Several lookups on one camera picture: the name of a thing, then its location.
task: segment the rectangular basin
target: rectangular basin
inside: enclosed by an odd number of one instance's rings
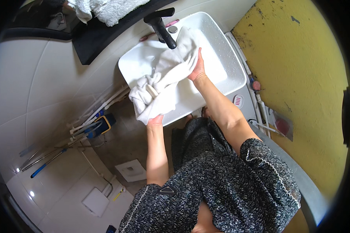
[[[227,38],[215,21],[205,12],[197,12],[181,19],[174,26],[178,31],[171,34],[176,41],[182,26],[197,30],[205,73],[225,96],[246,84],[246,74]],[[166,44],[158,41],[157,35],[138,43],[118,61],[118,67],[130,88],[143,75],[153,75],[159,55]],[[206,105],[200,92],[189,79],[180,81],[175,93],[176,109],[165,114],[163,126],[168,125]]]

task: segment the white towel on shelf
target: white towel on shelf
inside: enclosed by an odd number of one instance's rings
[[[145,75],[131,89],[129,99],[134,103],[136,119],[148,124],[149,119],[175,110],[175,89],[179,81],[187,78],[196,66],[199,43],[193,29],[182,27],[177,39],[176,51],[165,50],[159,57],[153,77]],[[148,91],[150,85],[158,93],[155,98]]]
[[[80,21],[87,24],[92,13],[108,27],[116,25],[126,14],[144,5],[150,0],[68,0],[68,5],[75,9]]]

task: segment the running water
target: running water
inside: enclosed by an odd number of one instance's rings
[[[175,49],[173,49],[174,53],[178,56],[178,58],[180,59],[181,62],[184,62],[183,57],[180,55],[180,52],[178,50],[178,48],[176,47]]]

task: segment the patterned dress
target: patterned dress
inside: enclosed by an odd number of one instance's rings
[[[281,232],[300,208],[292,171],[254,138],[240,155],[211,119],[174,129],[175,174],[136,193],[119,232],[191,232],[203,199],[222,232]]]

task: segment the yellow wall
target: yellow wall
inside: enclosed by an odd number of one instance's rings
[[[271,133],[331,198],[341,181],[344,61],[326,21],[310,0],[258,0],[233,29],[266,105],[293,121],[294,141]]]

